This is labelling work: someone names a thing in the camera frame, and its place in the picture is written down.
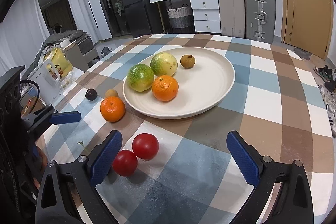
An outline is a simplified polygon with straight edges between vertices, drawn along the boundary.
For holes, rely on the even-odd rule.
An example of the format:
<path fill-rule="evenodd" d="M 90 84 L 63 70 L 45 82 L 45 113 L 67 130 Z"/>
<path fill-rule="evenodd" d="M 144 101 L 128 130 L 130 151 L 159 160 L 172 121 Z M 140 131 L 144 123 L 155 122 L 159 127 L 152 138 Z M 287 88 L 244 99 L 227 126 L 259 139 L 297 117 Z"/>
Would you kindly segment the red cherry tomato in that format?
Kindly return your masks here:
<path fill-rule="evenodd" d="M 112 163 L 113 170 L 120 176 L 131 176 L 138 166 L 136 155 L 127 149 L 121 150 Z"/>
<path fill-rule="evenodd" d="M 158 139 L 149 133 L 138 134 L 132 141 L 132 150 L 140 159 L 149 161 L 158 153 Z"/>

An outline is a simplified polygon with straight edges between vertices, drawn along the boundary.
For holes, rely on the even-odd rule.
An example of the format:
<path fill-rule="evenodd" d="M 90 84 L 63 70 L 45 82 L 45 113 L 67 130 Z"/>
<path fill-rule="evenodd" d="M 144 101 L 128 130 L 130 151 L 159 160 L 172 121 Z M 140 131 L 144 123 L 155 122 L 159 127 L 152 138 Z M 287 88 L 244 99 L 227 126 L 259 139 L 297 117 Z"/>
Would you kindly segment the dark cherry without stem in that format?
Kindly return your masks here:
<path fill-rule="evenodd" d="M 97 92 L 90 88 L 86 91 L 85 98 L 89 101 L 94 101 L 97 98 Z"/>

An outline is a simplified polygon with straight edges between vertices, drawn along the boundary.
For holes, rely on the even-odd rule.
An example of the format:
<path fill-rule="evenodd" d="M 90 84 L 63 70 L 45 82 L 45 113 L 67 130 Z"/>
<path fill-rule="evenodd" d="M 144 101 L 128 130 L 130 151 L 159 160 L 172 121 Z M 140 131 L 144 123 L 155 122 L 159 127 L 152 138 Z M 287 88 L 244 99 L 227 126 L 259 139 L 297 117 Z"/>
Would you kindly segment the orange mandarin on table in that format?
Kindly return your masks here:
<path fill-rule="evenodd" d="M 125 114 L 124 102 L 118 97 L 107 97 L 101 102 L 100 113 L 108 122 L 117 122 Z"/>

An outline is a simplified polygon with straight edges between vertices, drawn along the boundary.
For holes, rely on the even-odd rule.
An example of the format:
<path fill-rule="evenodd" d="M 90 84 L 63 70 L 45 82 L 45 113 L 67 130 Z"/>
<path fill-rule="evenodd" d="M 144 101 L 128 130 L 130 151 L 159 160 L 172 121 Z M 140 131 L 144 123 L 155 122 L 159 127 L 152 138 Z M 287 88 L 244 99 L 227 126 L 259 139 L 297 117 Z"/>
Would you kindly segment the yellow snack bag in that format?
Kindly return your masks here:
<path fill-rule="evenodd" d="M 60 48 L 54 48 L 46 57 L 53 63 L 56 71 L 60 74 L 60 78 L 66 77 L 72 71 L 72 64 L 66 59 Z"/>

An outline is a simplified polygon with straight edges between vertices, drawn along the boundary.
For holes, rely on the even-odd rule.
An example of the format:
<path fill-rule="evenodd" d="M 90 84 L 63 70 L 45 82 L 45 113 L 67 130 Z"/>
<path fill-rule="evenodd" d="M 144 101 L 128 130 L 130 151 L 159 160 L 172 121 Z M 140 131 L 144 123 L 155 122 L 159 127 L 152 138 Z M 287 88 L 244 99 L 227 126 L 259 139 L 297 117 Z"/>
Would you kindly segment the brown longan on table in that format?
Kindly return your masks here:
<path fill-rule="evenodd" d="M 119 94 L 116 90 L 114 89 L 108 89 L 106 92 L 105 92 L 105 98 L 108 98 L 108 97 L 119 97 Z"/>

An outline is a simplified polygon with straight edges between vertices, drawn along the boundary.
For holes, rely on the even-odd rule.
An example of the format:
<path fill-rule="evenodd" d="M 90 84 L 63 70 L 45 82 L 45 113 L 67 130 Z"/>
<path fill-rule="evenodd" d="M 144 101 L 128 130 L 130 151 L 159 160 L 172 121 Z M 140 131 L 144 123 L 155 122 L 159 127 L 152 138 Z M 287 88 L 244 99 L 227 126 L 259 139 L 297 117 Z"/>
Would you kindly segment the green passion fruit front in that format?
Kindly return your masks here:
<path fill-rule="evenodd" d="M 137 92 L 144 92 L 151 88 L 153 81 L 154 72 L 146 64 L 134 65 L 127 73 L 126 82 L 128 86 Z"/>

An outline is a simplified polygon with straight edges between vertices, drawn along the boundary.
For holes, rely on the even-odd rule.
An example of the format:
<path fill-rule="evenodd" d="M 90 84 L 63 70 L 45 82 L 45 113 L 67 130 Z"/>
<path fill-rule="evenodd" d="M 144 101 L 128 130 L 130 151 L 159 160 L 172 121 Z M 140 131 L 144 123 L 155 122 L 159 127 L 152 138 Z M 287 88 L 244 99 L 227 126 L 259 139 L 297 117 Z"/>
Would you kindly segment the checkered tablecloth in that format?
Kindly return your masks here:
<path fill-rule="evenodd" d="M 128 107 L 107 122 L 100 103 L 108 89 L 122 92 L 127 71 L 145 58 L 180 47 L 213 49 L 234 66 L 232 90 L 213 109 L 193 118 L 159 120 Z M 85 98 L 88 89 L 97 98 Z M 288 47 L 212 35 L 152 35 L 114 46 L 55 101 L 59 111 L 79 111 L 78 123 L 50 127 L 38 140 L 49 159 L 72 162 L 112 130 L 131 149 L 143 132 L 155 135 L 158 155 L 140 161 L 133 176 L 111 172 L 97 188 L 120 223 L 229 223 L 249 196 L 248 185 L 226 147 L 236 130 L 260 154 L 302 161 L 315 223 L 335 203 L 334 139 L 309 65 Z"/>

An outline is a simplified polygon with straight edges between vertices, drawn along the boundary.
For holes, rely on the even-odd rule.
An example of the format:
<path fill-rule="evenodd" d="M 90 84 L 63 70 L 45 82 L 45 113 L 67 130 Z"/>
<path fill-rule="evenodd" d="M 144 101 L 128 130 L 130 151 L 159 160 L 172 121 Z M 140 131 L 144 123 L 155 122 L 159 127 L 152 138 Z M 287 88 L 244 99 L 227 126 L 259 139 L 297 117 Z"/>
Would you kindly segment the orange mandarin on plate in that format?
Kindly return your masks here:
<path fill-rule="evenodd" d="M 173 100 L 179 90 L 178 81 L 168 75 L 157 77 L 151 87 L 155 98 L 162 102 Z"/>

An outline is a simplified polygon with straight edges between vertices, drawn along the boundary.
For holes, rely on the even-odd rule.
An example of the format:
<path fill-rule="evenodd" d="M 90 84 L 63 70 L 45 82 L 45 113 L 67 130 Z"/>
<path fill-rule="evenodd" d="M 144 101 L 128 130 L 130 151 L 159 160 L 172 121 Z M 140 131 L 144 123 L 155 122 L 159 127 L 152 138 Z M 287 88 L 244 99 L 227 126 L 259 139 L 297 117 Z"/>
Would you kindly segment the cream round plate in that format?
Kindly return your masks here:
<path fill-rule="evenodd" d="M 182 119 L 210 110 L 223 100 L 235 82 L 232 63 L 209 48 L 180 47 L 167 50 L 177 60 L 183 55 L 195 57 L 195 65 L 179 65 L 173 77 L 179 84 L 177 96 L 169 102 L 155 98 L 151 89 L 137 92 L 123 84 L 126 102 L 142 114 L 159 119 Z"/>

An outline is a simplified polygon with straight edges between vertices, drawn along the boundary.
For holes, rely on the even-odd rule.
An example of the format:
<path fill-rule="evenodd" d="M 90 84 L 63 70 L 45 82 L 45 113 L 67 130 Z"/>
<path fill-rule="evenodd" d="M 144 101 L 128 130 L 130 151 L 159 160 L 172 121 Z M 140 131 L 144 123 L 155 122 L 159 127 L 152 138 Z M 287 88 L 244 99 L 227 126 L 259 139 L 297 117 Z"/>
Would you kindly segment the yellow-green passion fruit back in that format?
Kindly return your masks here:
<path fill-rule="evenodd" d="M 168 52 L 160 52 L 153 56 L 150 67 L 156 76 L 173 76 L 178 69 L 176 58 Z"/>

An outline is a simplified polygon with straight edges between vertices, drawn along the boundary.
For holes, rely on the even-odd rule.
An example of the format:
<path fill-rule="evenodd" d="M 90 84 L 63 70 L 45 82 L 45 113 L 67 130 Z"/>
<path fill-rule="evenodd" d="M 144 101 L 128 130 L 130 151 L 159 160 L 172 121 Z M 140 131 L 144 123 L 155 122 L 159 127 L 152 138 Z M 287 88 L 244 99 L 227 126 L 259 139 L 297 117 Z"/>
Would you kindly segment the brown longan on plate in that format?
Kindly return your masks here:
<path fill-rule="evenodd" d="M 190 69 L 195 65 L 195 58 L 193 55 L 183 55 L 180 59 L 181 66 Z"/>

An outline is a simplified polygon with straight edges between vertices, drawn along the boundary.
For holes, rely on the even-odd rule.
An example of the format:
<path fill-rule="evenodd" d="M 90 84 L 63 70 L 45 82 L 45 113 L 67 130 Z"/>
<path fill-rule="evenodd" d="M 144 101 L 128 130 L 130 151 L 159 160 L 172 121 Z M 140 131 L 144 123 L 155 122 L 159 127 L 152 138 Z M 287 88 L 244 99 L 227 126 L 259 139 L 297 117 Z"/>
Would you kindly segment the woven laundry basket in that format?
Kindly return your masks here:
<path fill-rule="evenodd" d="M 192 26 L 193 12 L 186 3 L 179 8 L 169 5 L 166 11 L 172 28 L 182 29 Z"/>

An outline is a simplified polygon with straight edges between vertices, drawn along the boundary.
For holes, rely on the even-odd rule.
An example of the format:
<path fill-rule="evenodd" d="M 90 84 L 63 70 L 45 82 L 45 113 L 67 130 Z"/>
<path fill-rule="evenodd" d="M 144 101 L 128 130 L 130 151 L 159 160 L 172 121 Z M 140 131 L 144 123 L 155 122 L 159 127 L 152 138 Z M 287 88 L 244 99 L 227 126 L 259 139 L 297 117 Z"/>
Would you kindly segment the silver suitcase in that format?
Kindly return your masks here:
<path fill-rule="evenodd" d="M 245 0 L 245 37 L 273 43 L 276 0 Z"/>

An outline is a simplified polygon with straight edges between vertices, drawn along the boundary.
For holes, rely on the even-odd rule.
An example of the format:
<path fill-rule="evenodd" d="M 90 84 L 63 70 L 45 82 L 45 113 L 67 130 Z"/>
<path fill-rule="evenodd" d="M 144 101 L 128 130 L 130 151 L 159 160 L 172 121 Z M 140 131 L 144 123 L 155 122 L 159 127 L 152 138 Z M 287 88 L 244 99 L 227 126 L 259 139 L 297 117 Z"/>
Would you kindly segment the wooden door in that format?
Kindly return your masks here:
<path fill-rule="evenodd" d="M 283 0 L 282 41 L 327 58 L 333 30 L 333 0 Z"/>

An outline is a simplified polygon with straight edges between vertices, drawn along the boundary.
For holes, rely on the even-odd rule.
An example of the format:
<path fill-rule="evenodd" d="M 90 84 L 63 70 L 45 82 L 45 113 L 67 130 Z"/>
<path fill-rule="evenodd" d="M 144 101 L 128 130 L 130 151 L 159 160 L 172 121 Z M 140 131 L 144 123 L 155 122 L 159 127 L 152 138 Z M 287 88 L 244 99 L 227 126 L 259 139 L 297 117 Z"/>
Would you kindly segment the beige suitcase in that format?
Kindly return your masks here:
<path fill-rule="evenodd" d="M 221 34 L 245 37 L 245 0 L 219 0 Z"/>

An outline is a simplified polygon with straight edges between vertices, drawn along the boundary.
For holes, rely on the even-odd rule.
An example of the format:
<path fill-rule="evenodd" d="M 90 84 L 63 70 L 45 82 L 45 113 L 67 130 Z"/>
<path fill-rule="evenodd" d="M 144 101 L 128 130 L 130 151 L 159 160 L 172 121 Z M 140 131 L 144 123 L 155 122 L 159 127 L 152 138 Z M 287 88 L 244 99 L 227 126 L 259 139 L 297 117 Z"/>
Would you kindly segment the white drawer desk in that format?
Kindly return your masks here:
<path fill-rule="evenodd" d="M 149 0 L 158 3 L 171 0 Z M 194 17 L 196 32 L 219 34 L 221 33 L 221 20 L 219 0 L 190 0 L 191 11 Z"/>

